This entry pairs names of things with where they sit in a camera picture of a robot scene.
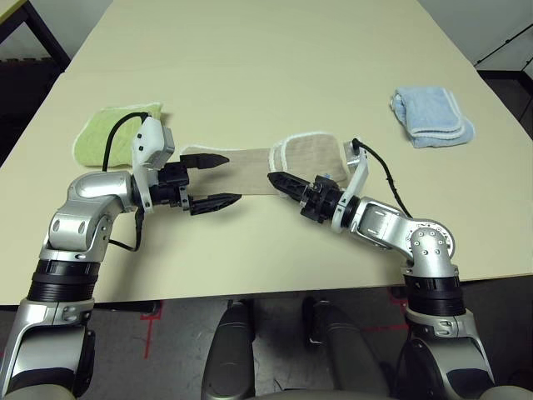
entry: black table leg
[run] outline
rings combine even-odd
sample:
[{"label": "black table leg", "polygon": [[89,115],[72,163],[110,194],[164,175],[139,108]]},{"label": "black table leg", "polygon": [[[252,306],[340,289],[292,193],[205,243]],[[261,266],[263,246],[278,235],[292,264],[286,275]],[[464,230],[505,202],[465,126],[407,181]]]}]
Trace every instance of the black table leg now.
[{"label": "black table leg", "polygon": [[70,64],[70,57],[65,53],[61,44],[48,29],[46,23],[39,16],[30,2],[25,2],[21,7],[27,14],[26,24],[32,30],[36,38],[41,42],[47,52],[56,61],[59,67],[64,71]]}]

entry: black cable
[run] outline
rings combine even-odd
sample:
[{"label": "black cable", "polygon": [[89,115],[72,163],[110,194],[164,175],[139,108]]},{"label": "black cable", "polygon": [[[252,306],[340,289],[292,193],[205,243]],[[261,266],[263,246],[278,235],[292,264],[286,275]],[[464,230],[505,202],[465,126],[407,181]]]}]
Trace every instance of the black cable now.
[{"label": "black cable", "polygon": [[474,64],[474,67],[477,67],[479,64],[483,63],[488,57],[490,57],[492,54],[496,53],[501,48],[507,46],[509,43],[511,43],[516,38],[518,38],[522,33],[524,33],[525,31],[529,30],[531,27],[533,27],[533,23],[530,24],[529,26],[525,27],[521,31],[519,31],[515,36],[511,37],[510,39],[505,40],[504,43],[501,46],[499,46],[496,50],[493,50],[492,52],[490,52],[489,54],[484,56],[481,60],[477,60],[477,62]]},{"label": "black cable", "polygon": [[356,149],[356,148],[364,148],[372,156],[374,156],[374,158],[377,161],[380,162],[381,166],[385,170],[386,180],[389,182],[389,187],[392,190],[392,194],[394,195],[394,198],[396,199],[396,202],[398,203],[398,205],[400,206],[400,208],[404,212],[404,214],[407,215],[407,217],[412,218],[412,215],[407,211],[406,206],[404,205],[404,203],[402,202],[402,200],[400,198],[400,194],[398,194],[398,191],[397,191],[396,187],[394,186],[394,180],[392,179],[391,171],[389,171],[389,167],[386,165],[385,161],[383,161],[383,158],[381,158],[379,156],[379,154],[377,154],[377,152],[375,152],[374,150],[369,148],[365,143],[360,142],[357,139],[353,139],[351,141],[351,145],[353,146],[354,149]]},{"label": "black cable", "polygon": [[[103,154],[103,163],[102,163],[102,171],[107,171],[107,165],[109,164],[109,155],[111,153],[111,145],[113,143],[113,138],[115,137],[115,133],[117,133],[117,130],[123,125],[127,120],[139,117],[141,119],[141,123],[144,123],[144,120],[147,119],[150,116],[148,112],[130,112],[129,114],[125,115],[124,117],[120,118],[117,123],[113,126],[111,131],[109,132],[109,136],[107,136],[107,142],[106,142],[106,150]],[[124,244],[122,242],[119,242],[118,240],[109,239],[109,243],[114,244],[115,246],[119,246],[120,248],[123,248],[125,250],[128,250],[129,252],[136,252],[139,247],[141,246],[141,240],[142,240],[142,223],[144,222],[144,209],[142,208],[142,205],[137,208],[135,211],[135,233],[136,233],[136,239],[135,239],[135,247],[128,246],[127,244]]]},{"label": "black cable", "polygon": [[141,246],[141,240],[142,240],[142,223],[144,222],[144,209],[142,207],[138,207],[135,211],[135,247],[128,246],[127,244],[124,244],[122,242],[119,242],[117,240],[109,239],[110,244],[114,244],[115,246],[119,246],[120,248],[123,248],[124,250],[128,250],[129,252],[136,252],[139,247]]},{"label": "black cable", "polygon": [[529,60],[526,61],[526,65],[520,70],[520,72],[523,72],[528,65],[530,65],[531,61],[533,61],[533,56]]},{"label": "black cable", "polygon": [[128,119],[132,119],[135,117],[139,117],[141,119],[141,123],[144,123],[144,120],[147,119],[149,115],[150,114],[148,114],[147,112],[130,112],[129,114],[118,120],[118,122],[109,132],[109,136],[107,136],[106,150],[103,153],[102,171],[107,171],[107,165],[109,164],[109,154],[111,153],[111,145],[113,143],[113,139],[115,138],[115,133],[117,133],[117,130],[121,127],[121,125],[125,123]]},{"label": "black cable", "polygon": [[394,384],[392,385],[391,389],[391,397],[397,398],[398,396],[398,384],[400,382],[400,368],[401,368],[401,362],[403,360],[403,356],[406,352],[406,347],[409,344],[409,341],[411,340],[411,327],[409,327],[409,331],[407,331],[407,339],[401,346],[400,354],[398,354],[398,360],[396,361],[396,373],[394,376]]}]

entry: green towel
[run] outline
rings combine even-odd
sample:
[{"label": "green towel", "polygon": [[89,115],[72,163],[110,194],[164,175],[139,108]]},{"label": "green towel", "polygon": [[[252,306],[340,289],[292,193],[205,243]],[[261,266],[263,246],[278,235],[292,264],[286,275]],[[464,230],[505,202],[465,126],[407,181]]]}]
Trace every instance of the green towel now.
[{"label": "green towel", "polygon": [[[106,107],[85,124],[73,147],[74,159],[86,167],[101,167],[109,131],[117,121],[129,113],[147,112],[155,119],[161,117],[162,104],[152,102],[128,107]],[[126,121],[115,134],[109,167],[132,165],[132,139],[141,126],[140,118]]]}]

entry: floor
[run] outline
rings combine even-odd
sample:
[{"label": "floor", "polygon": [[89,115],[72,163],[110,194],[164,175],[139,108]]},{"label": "floor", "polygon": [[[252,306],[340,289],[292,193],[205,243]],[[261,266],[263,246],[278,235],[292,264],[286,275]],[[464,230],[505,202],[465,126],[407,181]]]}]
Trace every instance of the floor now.
[{"label": "floor", "polygon": [[[0,164],[46,97],[58,71],[51,63],[0,62],[5,93],[0,115]],[[513,81],[487,82],[533,138],[533,106]],[[474,282],[464,287],[468,308],[485,344],[499,384],[515,371],[533,367],[533,277]],[[254,342],[258,394],[285,388],[331,388],[323,349],[308,352],[301,340],[300,306],[312,294],[345,310],[364,332],[384,363],[394,365],[406,337],[402,301],[385,287],[322,292],[256,295]],[[166,300],[160,316],[96,310],[90,324],[97,333],[97,360],[92,385],[83,399],[199,398],[202,372],[214,329],[227,297]],[[0,348],[7,340],[13,312],[0,312]]]}]

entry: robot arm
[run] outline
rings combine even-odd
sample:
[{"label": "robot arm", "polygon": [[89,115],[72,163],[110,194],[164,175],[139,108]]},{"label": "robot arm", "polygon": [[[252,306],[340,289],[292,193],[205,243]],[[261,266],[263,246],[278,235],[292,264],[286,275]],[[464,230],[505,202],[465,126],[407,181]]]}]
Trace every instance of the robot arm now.
[{"label": "robot arm", "polygon": [[268,177],[277,190],[300,202],[303,216],[319,223],[331,220],[333,231],[347,229],[406,258],[401,267],[409,300],[405,355],[414,398],[479,398],[494,386],[494,378],[474,317],[463,304],[459,269],[451,263],[454,238],[439,222],[407,217],[383,202],[358,197],[368,165],[365,150],[354,143],[345,145],[348,167],[355,172],[345,191],[320,176],[315,182],[286,172]]},{"label": "robot arm", "polygon": [[[92,292],[107,245],[138,249],[144,213],[169,204],[191,215],[233,204],[241,196],[216,194],[202,200],[187,195],[188,168],[214,168],[229,160],[216,154],[181,156],[174,152],[170,129],[147,117],[132,144],[133,175],[126,171],[91,172],[67,190],[42,245],[32,285],[20,303],[0,369],[0,398],[43,386],[62,398],[87,390],[92,377],[95,333],[87,329]],[[137,244],[128,247],[110,239],[120,213],[136,211]]]}]

